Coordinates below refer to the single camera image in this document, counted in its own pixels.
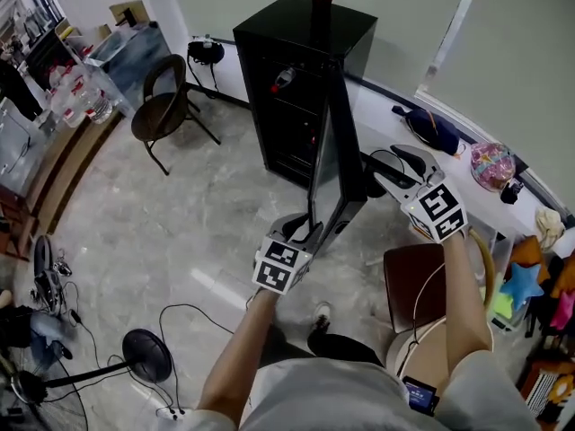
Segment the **clear acrylic box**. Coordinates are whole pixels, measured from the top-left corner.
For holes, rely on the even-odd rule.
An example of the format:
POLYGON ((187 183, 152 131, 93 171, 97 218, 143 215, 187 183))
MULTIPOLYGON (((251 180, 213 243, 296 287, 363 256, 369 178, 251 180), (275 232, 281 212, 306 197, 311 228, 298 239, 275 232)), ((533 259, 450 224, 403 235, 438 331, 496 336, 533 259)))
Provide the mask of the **clear acrylic box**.
POLYGON ((0 101, 0 185, 18 195, 27 191, 47 138, 7 98, 0 101))

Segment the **navy cap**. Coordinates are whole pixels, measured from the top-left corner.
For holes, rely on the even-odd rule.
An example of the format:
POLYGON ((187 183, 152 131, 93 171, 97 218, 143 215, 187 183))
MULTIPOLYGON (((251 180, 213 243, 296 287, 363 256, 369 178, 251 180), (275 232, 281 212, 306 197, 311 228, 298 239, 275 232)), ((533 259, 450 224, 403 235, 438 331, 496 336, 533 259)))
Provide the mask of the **navy cap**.
POLYGON ((392 113, 400 116, 408 129, 428 147, 456 158, 459 158, 464 151, 460 148, 457 128, 429 110, 407 111, 400 106, 393 106, 392 113))

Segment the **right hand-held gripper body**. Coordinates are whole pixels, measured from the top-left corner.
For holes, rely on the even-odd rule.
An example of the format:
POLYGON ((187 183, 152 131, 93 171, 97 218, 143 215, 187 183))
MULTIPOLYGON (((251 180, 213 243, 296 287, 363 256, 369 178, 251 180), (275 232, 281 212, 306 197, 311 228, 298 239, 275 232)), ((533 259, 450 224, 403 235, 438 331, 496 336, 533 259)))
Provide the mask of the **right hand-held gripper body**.
POLYGON ((442 243, 468 225, 463 200, 448 177, 421 188, 415 198, 401 204, 413 228, 428 240, 442 243))

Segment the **brown seat chair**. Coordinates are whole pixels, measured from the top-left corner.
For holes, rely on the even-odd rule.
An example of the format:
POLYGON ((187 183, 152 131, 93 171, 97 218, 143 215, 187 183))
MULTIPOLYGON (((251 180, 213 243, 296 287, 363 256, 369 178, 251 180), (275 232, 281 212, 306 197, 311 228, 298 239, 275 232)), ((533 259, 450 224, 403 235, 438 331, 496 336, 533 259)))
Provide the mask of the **brown seat chair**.
POLYGON ((386 251, 384 277, 395 333, 426 325, 446 314, 444 251, 438 244, 414 244, 386 251))

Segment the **person's grey shirt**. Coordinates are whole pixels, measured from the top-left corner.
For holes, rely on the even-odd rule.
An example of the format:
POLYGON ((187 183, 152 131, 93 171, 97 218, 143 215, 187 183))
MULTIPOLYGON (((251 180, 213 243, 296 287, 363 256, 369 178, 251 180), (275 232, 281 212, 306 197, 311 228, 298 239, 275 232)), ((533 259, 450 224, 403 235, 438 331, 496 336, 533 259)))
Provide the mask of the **person's grey shirt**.
POLYGON ((189 431, 541 431, 490 351, 456 366, 432 417, 410 408, 397 377, 368 363, 289 359, 263 368, 255 385, 241 426, 197 409, 189 431))

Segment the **brown wooden step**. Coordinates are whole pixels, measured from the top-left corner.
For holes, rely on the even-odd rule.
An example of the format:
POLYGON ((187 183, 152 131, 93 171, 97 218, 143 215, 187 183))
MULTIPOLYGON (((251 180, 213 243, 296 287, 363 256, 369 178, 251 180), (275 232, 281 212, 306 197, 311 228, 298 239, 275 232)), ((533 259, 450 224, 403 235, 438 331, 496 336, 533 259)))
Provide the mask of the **brown wooden step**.
POLYGON ((63 127, 52 140, 25 197, 43 233, 56 231, 85 171, 122 119, 115 110, 101 124, 85 119, 77 128, 63 127))

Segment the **black floor fan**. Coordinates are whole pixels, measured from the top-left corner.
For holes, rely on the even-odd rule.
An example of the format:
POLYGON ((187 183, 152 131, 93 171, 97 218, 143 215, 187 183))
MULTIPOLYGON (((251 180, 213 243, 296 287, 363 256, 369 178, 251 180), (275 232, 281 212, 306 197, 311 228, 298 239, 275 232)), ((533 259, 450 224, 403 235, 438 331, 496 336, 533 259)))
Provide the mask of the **black floor fan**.
POLYGON ((107 365, 81 374, 70 374, 61 361, 50 366, 17 365, 0 355, 0 429, 13 431, 88 431, 81 393, 105 381, 126 375, 130 380, 157 389, 173 371, 172 355, 164 342, 145 329, 129 331, 121 354, 107 365))

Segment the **person's right forearm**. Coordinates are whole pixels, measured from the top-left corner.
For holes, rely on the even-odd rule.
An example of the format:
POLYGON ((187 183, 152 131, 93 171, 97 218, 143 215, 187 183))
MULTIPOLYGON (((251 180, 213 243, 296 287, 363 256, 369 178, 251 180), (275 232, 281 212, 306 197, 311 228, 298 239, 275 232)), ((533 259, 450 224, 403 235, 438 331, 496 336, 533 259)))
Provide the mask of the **person's right forearm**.
POLYGON ((483 299, 472 272, 464 236, 455 233, 443 242, 446 276, 447 368, 476 351, 492 349, 483 299))

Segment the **cardboard box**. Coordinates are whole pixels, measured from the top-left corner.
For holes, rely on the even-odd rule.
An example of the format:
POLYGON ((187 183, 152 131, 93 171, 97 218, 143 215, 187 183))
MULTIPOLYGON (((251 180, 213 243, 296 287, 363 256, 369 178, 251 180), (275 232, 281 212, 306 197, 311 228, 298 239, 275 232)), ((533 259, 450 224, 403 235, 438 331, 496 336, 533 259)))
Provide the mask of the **cardboard box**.
POLYGON ((142 0, 132 0, 110 6, 115 26, 134 27, 140 23, 150 22, 149 15, 142 0))

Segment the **cream cloth bag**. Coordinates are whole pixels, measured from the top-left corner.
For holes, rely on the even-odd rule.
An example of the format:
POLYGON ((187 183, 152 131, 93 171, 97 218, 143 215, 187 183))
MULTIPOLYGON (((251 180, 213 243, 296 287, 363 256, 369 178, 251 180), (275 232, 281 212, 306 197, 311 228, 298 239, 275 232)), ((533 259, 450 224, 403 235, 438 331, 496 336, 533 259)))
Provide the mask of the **cream cloth bag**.
POLYGON ((539 207, 535 211, 536 236, 542 251, 549 251, 553 248, 565 232, 565 225, 560 214, 549 208, 539 207))

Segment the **small waist screen device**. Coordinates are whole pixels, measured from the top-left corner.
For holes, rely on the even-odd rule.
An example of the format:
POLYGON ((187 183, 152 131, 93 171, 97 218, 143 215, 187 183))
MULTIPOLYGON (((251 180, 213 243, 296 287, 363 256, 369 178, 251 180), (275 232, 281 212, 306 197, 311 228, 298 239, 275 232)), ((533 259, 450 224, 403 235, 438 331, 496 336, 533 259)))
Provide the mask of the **small waist screen device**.
POLYGON ((404 376, 402 382, 409 393, 410 408, 433 417, 439 401, 437 389, 409 376, 404 376))

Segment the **pink cushion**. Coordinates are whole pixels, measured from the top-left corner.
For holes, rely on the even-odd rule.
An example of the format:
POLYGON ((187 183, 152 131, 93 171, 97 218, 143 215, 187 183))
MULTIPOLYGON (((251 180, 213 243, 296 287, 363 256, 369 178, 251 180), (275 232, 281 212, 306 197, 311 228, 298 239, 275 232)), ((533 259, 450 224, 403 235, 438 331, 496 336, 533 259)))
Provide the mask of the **pink cushion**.
POLYGON ((564 330, 568 325, 575 307, 575 291, 562 292, 555 313, 551 319, 550 327, 556 330, 564 330))

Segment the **large black panel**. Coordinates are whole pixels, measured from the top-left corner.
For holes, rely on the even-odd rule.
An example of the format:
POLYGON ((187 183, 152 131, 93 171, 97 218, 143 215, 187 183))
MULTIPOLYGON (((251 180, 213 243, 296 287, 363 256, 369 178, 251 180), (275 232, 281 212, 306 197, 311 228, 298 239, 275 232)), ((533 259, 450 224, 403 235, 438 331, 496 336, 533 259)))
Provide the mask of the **large black panel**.
POLYGON ((323 223, 316 257, 323 255, 367 203, 356 126, 341 65, 327 69, 326 119, 308 192, 310 230, 323 223))

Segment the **person's white black shoe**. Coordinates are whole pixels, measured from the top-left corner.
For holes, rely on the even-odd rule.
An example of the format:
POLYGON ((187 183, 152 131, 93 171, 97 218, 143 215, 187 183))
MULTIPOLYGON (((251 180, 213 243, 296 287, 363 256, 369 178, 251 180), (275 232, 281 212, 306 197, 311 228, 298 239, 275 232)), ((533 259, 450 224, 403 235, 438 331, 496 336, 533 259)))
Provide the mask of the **person's white black shoe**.
POLYGON ((320 302, 314 310, 310 334, 325 334, 331 324, 332 306, 327 302, 320 302))

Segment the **black mini fridge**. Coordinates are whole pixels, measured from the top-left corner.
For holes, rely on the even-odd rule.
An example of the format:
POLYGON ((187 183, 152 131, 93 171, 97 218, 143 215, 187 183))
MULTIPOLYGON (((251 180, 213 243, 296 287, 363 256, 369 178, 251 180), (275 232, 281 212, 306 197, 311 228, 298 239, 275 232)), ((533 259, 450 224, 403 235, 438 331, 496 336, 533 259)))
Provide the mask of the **black mini fridge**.
POLYGON ((327 69, 340 63, 349 81, 360 82, 377 18, 334 4, 324 40, 311 29, 312 0, 277 0, 234 30, 234 41, 265 167, 307 189, 326 119, 327 69), (277 75, 293 67, 296 77, 277 94, 277 75))

